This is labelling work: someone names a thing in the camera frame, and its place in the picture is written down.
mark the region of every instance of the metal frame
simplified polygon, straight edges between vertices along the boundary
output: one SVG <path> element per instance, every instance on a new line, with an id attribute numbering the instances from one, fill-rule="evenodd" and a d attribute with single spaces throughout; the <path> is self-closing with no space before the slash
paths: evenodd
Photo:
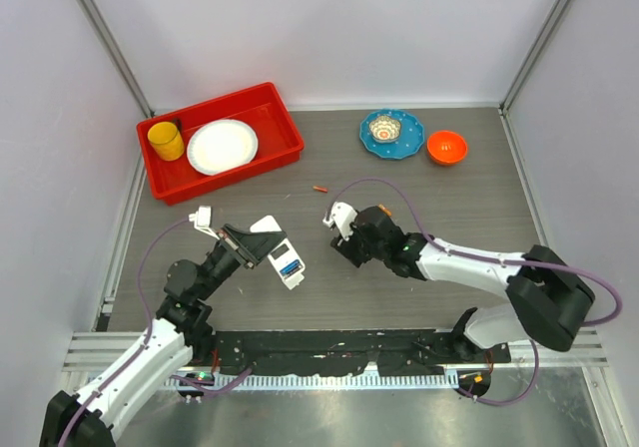
<path id="1" fill-rule="evenodd" d="M 124 260 L 127 256 L 129 239 L 131 238 L 131 232 L 133 231 L 133 224 L 135 222 L 136 213 L 138 212 L 140 196 L 142 195 L 142 189 L 144 187 L 146 177 L 147 172 L 144 168 L 144 160 L 142 159 L 142 154 L 140 154 L 133 173 L 133 179 L 131 180 L 131 185 L 129 187 L 129 193 L 127 194 L 127 200 L 118 222 L 118 232 L 116 234 L 113 253 L 111 254 L 111 259 L 109 261 L 109 268 L 103 282 L 101 307 L 96 316 L 96 324 L 100 322 L 102 317 L 110 316 L 113 310 L 113 303 L 116 299 L 120 275 L 122 274 Z"/>
<path id="2" fill-rule="evenodd" d="M 85 15 L 87 16 L 87 19 L 91 23 L 91 26 L 95 30 L 96 35 L 104 45 L 107 54 L 116 67 L 116 70 L 118 70 L 118 73 L 120 73 L 120 75 L 122 76 L 122 79 L 127 85 L 127 88 L 129 88 L 131 95 L 136 100 L 136 103 L 138 103 L 138 106 L 147 118 L 152 118 L 153 110 L 151 109 L 147 98 L 144 96 L 144 93 L 142 92 L 142 89 L 140 88 L 136 77 L 131 71 L 127 60 L 122 54 L 118 43 L 113 37 L 111 30 L 109 30 L 107 23 L 102 17 L 102 14 L 100 13 L 98 6 L 96 5 L 96 2 L 94 0 L 77 1 L 80 5 L 80 8 L 82 8 L 82 11 L 84 11 Z"/>
<path id="3" fill-rule="evenodd" d="M 506 97 L 501 104 L 501 109 L 503 112 L 507 113 L 512 107 L 515 99 L 519 95 L 519 92 L 523 88 L 523 85 L 526 83 L 526 80 L 530 76 L 533 68 L 537 64 L 537 61 L 545 51 L 548 43 L 550 42 L 552 35 L 557 31 L 561 20 L 563 20 L 564 16 L 568 12 L 570 5 L 573 0 L 556 0 L 553 7 L 550 9 L 550 13 L 546 17 L 546 20 L 537 35 L 534 43 L 530 47 L 526 58 L 524 59 L 521 68 L 519 68 L 519 72 L 515 76 Z"/>
<path id="4" fill-rule="evenodd" d="M 498 102 L 465 102 L 465 103 L 391 103 L 397 110 L 437 110 L 454 108 L 499 108 Z M 382 110 L 388 107 L 388 103 L 360 103 L 351 105 L 318 105 L 313 106 L 313 111 L 350 111 L 350 110 Z M 290 112 L 308 111 L 308 106 L 287 106 Z"/>
<path id="5" fill-rule="evenodd" d="M 125 84 L 130 90 L 141 111 L 148 118 L 154 116 L 154 110 L 149 105 L 140 85 L 138 84 L 129 64 L 120 50 L 107 23 L 102 17 L 99 8 L 94 0 L 77 0 L 82 10 L 85 12 L 89 22 L 93 26 L 98 38 L 103 43 L 107 53 L 112 59 L 116 69 L 122 76 Z M 509 118 L 509 110 L 517 99 L 532 70 L 536 66 L 543 52 L 547 48 L 552 35 L 558 29 L 562 19 L 567 13 L 573 0 L 556 0 L 550 10 L 542 29 L 531 46 L 521 68 L 515 76 L 503 102 L 499 105 L 504 131 L 513 154 L 516 169 L 520 175 L 524 188 L 524 193 L 528 201 L 530 212 L 539 235 L 544 244 L 552 244 L 549 239 L 550 233 L 544 229 L 540 209 L 535 202 L 534 189 L 526 175 L 523 159 L 520 155 L 519 145 L 512 130 Z M 405 105 L 410 108 L 461 108 L 461 107 L 497 107 L 496 104 L 479 103 L 469 105 Z M 352 109 L 353 107 L 326 106 L 321 109 Z M 122 271 L 122 266 L 127 252 L 129 238 L 135 219 L 140 194 L 145 179 L 144 163 L 142 158 L 138 160 L 135 174 L 127 199 L 127 203 L 120 218 L 119 230 L 117 233 L 114 252 L 110 261 L 108 272 L 104 282 L 103 299 L 99 314 L 109 315 L 117 292 L 117 285 Z M 73 336 L 67 357 L 65 359 L 62 377 L 60 379 L 61 388 L 67 391 L 74 391 L 85 385 L 91 378 L 92 371 L 101 371 L 107 367 L 118 355 L 131 345 L 139 336 L 138 333 L 76 333 Z M 515 342 L 510 344 L 511 354 L 514 362 L 510 364 L 499 364 L 496 368 L 520 368 L 531 367 L 532 352 L 527 342 Z M 579 333 L 574 348 L 567 354 L 540 349 L 542 367 L 574 367 L 582 366 L 584 378 L 587 381 L 590 396 L 594 403 L 599 422 L 606 442 L 609 445 L 631 445 L 628 429 L 621 422 L 620 406 L 617 401 L 619 389 L 616 387 L 614 377 L 607 364 L 605 353 L 599 342 L 599 338 L 594 329 L 584 329 Z M 460 366 L 450 365 L 450 369 Z"/>
<path id="6" fill-rule="evenodd" d="M 75 332 L 62 366 L 63 372 L 101 372 L 118 359 L 140 338 L 140 332 Z M 495 369 L 533 367 L 532 349 L 526 340 L 510 342 L 512 362 L 495 364 Z M 593 328 L 579 331 L 569 352 L 556 352 L 539 347 L 542 368 L 607 367 L 608 360 Z M 485 364 L 447 364 L 450 369 L 479 369 Z M 197 367 L 185 367 L 192 371 Z"/>

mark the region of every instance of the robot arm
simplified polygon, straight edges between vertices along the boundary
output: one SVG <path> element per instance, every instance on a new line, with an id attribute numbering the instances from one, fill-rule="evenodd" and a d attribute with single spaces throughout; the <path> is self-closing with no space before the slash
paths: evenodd
<path id="1" fill-rule="evenodd" d="M 169 376 L 192 359 L 205 358 L 215 348 L 214 332 L 207 324 L 212 309 L 203 300 L 240 266 L 253 268 L 268 258 L 289 289 L 304 279 L 305 265 L 273 217 L 262 218 L 250 231 L 228 224 L 217 231 L 211 229 L 211 209 L 207 207 L 201 207 L 189 219 L 197 230 L 217 240 L 215 247 L 202 264 L 183 259 L 171 265 L 164 287 L 167 296 L 156 312 L 150 337 L 145 330 L 116 362 L 75 396 L 64 391 L 54 396 L 47 406 L 41 447 L 57 446 L 71 417 L 88 400 L 67 447 L 115 446 L 136 412 Z"/>
<path id="2" fill-rule="evenodd" d="M 492 308 L 468 309 L 453 328 L 451 350 L 462 358 L 500 342 L 527 339 L 567 351 L 581 327 L 594 294 L 574 274 L 508 265 L 506 260 L 540 260 L 563 264 L 548 247 L 530 252 L 489 252 L 437 238 L 444 250 L 421 233 L 404 233 L 382 206 L 356 211 L 335 203 L 323 220 L 339 235 L 331 245 L 356 267 L 373 258 L 401 277 L 448 280 L 491 292 L 507 302 Z M 489 263 L 450 251 L 500 259 Z"/>

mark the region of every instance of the purple cable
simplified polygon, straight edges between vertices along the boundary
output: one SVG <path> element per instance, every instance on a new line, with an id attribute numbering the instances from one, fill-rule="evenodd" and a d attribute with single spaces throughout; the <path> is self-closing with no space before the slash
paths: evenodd
<path id="1" fill-rule="evenodd" d="M 147 300 L 144 298 L 144 293 L 142 292 L 142 284 L 140 281 L 140 277 L 142 275 L 142 268 L 144 267 L 144 263 L 146 262 L 147 257 L 149 257 L 151 250 L 155 247 L 158 241 L 162 237 L 164 237 L 165 234 L 167 234 L 169 231 L 173 230 L 179 225 L 182 225 L 188 222 L 189 220 L 185 219 L 185 220 L 180 220 L 176 223 L 171 224 L 165 230 L 160 232 L 160 234 L 158 234 L 158 236 L 155 239 L 153 239 L 151 244 L 149 244 L 149 247 L 147 247 L 147 251 L 144 253 L 144 255 L 142 256 L 142 260 L 140 261 L 140 267 L 138 268 L 138 276 L 136 279 L 137 287 L 138 287 L 138 295 L 140 296 L 140 300 L 142 301 L 142 305 L 144 306 L 144 311 L 147 316 L 147 331 L 144 336 L 143 344 L 140 345 L 140 347 L 138 347 L 138 350 L 136 350 L 133 353 L 133 355 L 129 357 L 126 360 L 126 362 L 124 362 L 120 366 L 120 368 L 118 368 L 113 374 L 111 374 L 107 379 L 105 379 L 105 381 L 102 382 L 102 384 L 100 384 L 100 386 L 94 392 L 92 392 L 89 397 L 87 397 L 87 400 L 80 406 L 80 408 L 76 411 L 73 417 L 71 417 L 71 420 L 67 424 L 67 427 L 64 429 L 64 432 L 62 433 L 62 437 L 60 437 L 60 442 L 58 442 L 59 447 L 65 446 L 65 444 L 67 443 L 67 440 L 69 439 L 69 435 L 71 435 L 71 431 L 75 427 L 80 416 L 84 413 L 85 410 L 87 410 L 87 407 L 89 407 L 89 404 L 91 404 L 91 402 L 93 402 L 102 393 L 102 391 L 105 388 L 107 388 L 109 384 L 111 384 L 111 382 L 113 382 L 122 372 L 124 372 L 127 369 L 127 367 L 133 364 L 133 362 L 135 362 L 135 360 L 138 357 L 140 357 L 140 354 L 144 352 L 144 349 L 149 343 L 149 340 L 151 339 L 151 335 L 153 334 L 153 315 L 151 314 L 151 309 L 149 308 L 149 304 L 147 303 Z"/>
<path id="2" fill-rule="evenodd" d="M 393 188 L 395 190 L 395 192 L 403 199 L 403 201 L 406 203 L 406 205 L 408 206 L 408 209 L 410 210 L 410 213 L 412 214 L 412 218 L 415 220 L 415 223 L 417 224 L 417 228 L 419 229 L 419 231 L 421 232 L 421 234 L 424 236 L 424 238 L 426 239 L 426 241 L 428 243 L 430 243 L 431 245 L 433 245 L 434 247 L 436 247 L 437 249 L 439 249 L 440 251 L 444 252 L 446 251 L 446 248 L 441 245 L 440 243 L 438 243 L 434 237 L 432 235 L 430 235 L 428 232 L 426 232 L 426 229 L 423 227 L 421 220 L 419 219 L 419 215 L 417 214 L 417 209 L 415 208 L 414 204 L 410 201 L 410 199 L 408 198 L 408 196 L 393 182 L 389 181 L 389 180 L 385 180 L 383 178 L 362 178 L 360 180 L 356 180 L 353 181 L 352 183 L 350 183 L 349 185 L 347 185 L 345 188 L 343 188 L 341 191 L 339 191 L 330 201 L 330 204 L 328 205 L 328 209 L 326 210 L 326 215 L 325 215 L 325 219 L 328 220 L 328 217 L 330 215 L 330 211 L 332 210 L 332 206 L 335 204 L 335 202 L 337 201 L 337 199 L 346 191 L 348 191 L 350 188 L 352 188 L 355 185 L 358 185 L 360 183 L 365 183 L 365 182 L 376 182 L 376 183 L 384 183 L 385 185 Z M 492 264 L 502 264 L 501 259 L 498 259 L 496 257 L 489 257 L 486 255 L 480 255 L 480 254 L 474 254 L 474 253 L 470 253 L 470 252 L 464 252 L 464 251 L 460 251 L 457 249 L 450 249 L 447 252 L 448 255 L 458 255 L 460 257 L 465 257 L 467 259 L 472 259 L 472 260 L 479 260 L 479 261 L 483 261 L 483 262 L 490 262 Z M 522 259 L 522 260 L 505 260 L 503 262 L 505 265 L 521 265 L 521 266 L 529 266 L 529 267 L 535 267 L 535 268 L 539 268 L 539 269 L 551 269 L 551 270 L 560 270 L 562 272 L 569 272 L 572 274 L 576 274 L 576 275 L 580 275 L 583 277 L 587 277 L 590 280 L 595 281 L 596 283 L 598 283 L 599 285 L 601 285 L 604 289 L 606 289 L 610 295 L 612 295 L 613 299 L 615 300 L 615 307 L 612 310 L 612 312 L 608 315 L 605 315 L 599 319 L 593 319 L 593 320 L 588 320 L 585 321 L 583 323 L 583 325 L 587 325 L 587 326 L 591 326 L 591 325 L 600 325 L 603 324 L 605 322 L 609 322 L 611 320 L 613 320 L 614 318 L 618 317 L 619 314 L 621 313 L 621 309 L 623 306 L 623 300 L 621 299 L 621 295 L 619 294 L 619 291 L 617 291 L 617 289 L 610 284 L 608 281 L 606 281 L 605 279 L 599 277 L 596 274 L 593 274 L 592 272 L 588 272 L 586 270 L 580 269 L 580 268 L 576 268 L 576 267 L 570 267 L 567 265 L 561 265 L 561 264 L 553 264 L 551 262 L 539 262 L 536 260 L 526 260 L 526 259 Z M 494 405 L 494 406 L 507 406 L 507 405 L 512 405 L 515 402 L 519 402 L 520 400 L 523 400 L 531 391 L 532 388 L 534 387 L 534 385 L 537 382 L 537 376 L 539 374 L 539 352 L 537 351 L 537 346 L 535 345 L 535 343 L 531 340 L 530 341 L 531 345 L 532 345 L 532 351 L 534 354 L 534 358 L 535 358 L 535 367 L 534 370 L 532 372 L 532 378 L 530 379 L 530 383 L 528 384 L 528 387 L 526 387 L 526 390 L 523 391 L 523 393 L 521 393 L 521 395 L 515 397 L 514 399 L 511 400 L 489 400 L 489 399 L 482 399 L 482 398 L 477 398 L 477 402 L 480 402 L 482 404 L 487 404 L 487 405 Z M 467 397 L 473 398 L 472 394 L 470 394 L 469 392 L 464 391 L 463 389 L 459 389 L 464 395 L 466 395 Z"/>
<path id="3" fill-rule="evenodd" d="M 532 388 L 537 383 L 537 377 L 539 375 L 539 351 L 537 350 L 537 346 L 535 345 L 535 343 L 532 340 L 530 341 L 530 345 L 532 346 L 532 353 L 533 353 L 534 358 L 535 358 L 535 367 L 534 367 L 534 369 L 532 371 L 532 377 L 530 378 L 530 382 L 528 383 L 528 386 L 526 387 L 526 389 L 521 394 L 519 394 L 514 399 L 510 399 L 510 400 L 490 400 L 490 399 L 484 399 L 482 397 L 475 397 L 474 395 L 472 395 L 470 393 L 470 391 L 463 390 L 461 387 L 459 387 L 457 390 L 459 392 L 461 392 L 463 395 L 465 395 L 466 397 L 468 397 L 469 399 L 473 399 L 473 400 L 479 402 L 480 404 L 493 405 L 495 407 L 506 407 L 508 405 L 516 404 L 517 402 L 525 399 L 526 397 L 528 397 L 528 394 L 530 394 L 530 392 L 532 392 Z"/>
<path id="4" fill-rule="evenodd" d="M 180 375 L 172 375 L 171 378 L 179 380 L 180 382 L 184 382 L 185 384 L 190 385 L 200 392 L 203 392 L 206 397 L 216 397 L 220 394 L 231 392 L 233 389 L 243 383 L 247 379 L 247 377 L 249 377 L 249 375 L 251 375 L 250 367 L 220 389 L 205 389 L 204 387 L 202 387 L 203 385 L 213 385 L 213 382 L 201 382 L 193 379 L 187 379 L 186 377 L 182 377 Z"/>
<path id="5" fill-rule="evenodd" d="M 384 183 L 385 185 L 390 186 L 391 188 L 393 188 L 399 194 L 399 196 L 404 200 L 406 205 L 408 206 L 408 209 L 410 210 L 410 213 L 412 214 L 412 217 L 415 220 L 415 223 L 417 224 L 417 227 L 419 228 L 419 231 L 424 236 L 426 241 L 429 244 L 431 244 L 434 247 L 436 247 L 437 249 L 439 249 L 440 251 L 446 251 L 446 248 L 443 245 L 441 245 L 440 243 L 438 243 L 434 239 L 434 237 L 432 235 L 430 235 L 426 231 L 426 229 L 423 227 L 423 225 L 421 223 L 421 220 L 419 219 L 419 215 L 417 214 L 417 210 L 416 210 L 414 204 L 408 198 L 408 196 L 395 183 L 393 183 L 393 182 L 391 182 L 389 180 L 385 180 L 383 178 L 362 178 L 360 180 L 353 181 L 352 183 L 347 185 L 344 189 L 339 191 L 339 193 L 337 193 L 332 198 L 332 200 L 330 201 L 330 204 L 328 205 L 328 209 L 326 211 L 325 219 L 328 220 L 328 216 L 329 216 L 330 210 L 332 209 L 332 205 L 335 204 L 335 202 L 337 201 L 337 198 L 339 198 L 343 193 L 345 193 L 347 190 L 349 190 L 353 186 L 358 185 L 360 183 L 364 183 L 364 182 Z M 447 252 L 447 254 L 448 255 L 458 255 L 459 257 L 465 257 L 467 259 L 472 259 L 472 260 L 480 260 L 480 261 L 483 261 L 483 262 L 490 262 L 491 264 L 502 264 L 501 259 L 498 259 L 496 257 L 489 257 L 489 256 L 486 256 L 486 255 L 481 255 L 481 254 L 473 254 L 473 253 L 470 253 L 470 252 L 464 252 L 464 251 L 460 251 L 460 250 L 456 250 L 456 249 L 450 249 Z M 583 323 L 583 325 L 586 325 L 586 326 L 600 325 L 600 324 L 603 324 L 605 322 L 609 322 L 609 321 L 615 319 L 621 313 L 621 309 L 623 307 L 623 300 L 621 299 L 621 295 L 619 294 L 619 291 L 612 284 L 610 284 L 607 280 L 599 277 L 597 274 L 593 274 L 592 272 L 588 272 L 587 270 L 580 269 L 580 268 L 577 268 L 577 267 L 570 267 L 568 265 L 561 265 L 561 264 L 553 264 L 551 262 L 539 262 L 539 261 L 536 261 L 536 260 L 506 259 L 503 262 L 503 264 L 505 264 L 505 265 L 521 265 L 521 266 L 528 266 L 528 267 L 536 267 L 536 268 L 539 268 L 539 269 L 560 270 L 562 272 L 569 272 L 571 274 L 576 274 L 576 275 L 579 275 L 579 276 L 582 276 L 582 277 L 587 277 L 588 279 L 593 280 L 596 283 L 598 283 L 599 285 L 601 285 L 604 289 L 606 289 L 610 293 L 610 295 L 612 295 L 613 299 L 615 300 L 615 307 L 614 307 L 614 309 L 612 310 L 612 312 L 610 314 L 605 315 L 605 316 L 603 316 L 603 317 L 601 317 L 599 319 L 587 320 L 587 321 L 585 321 Z"/>

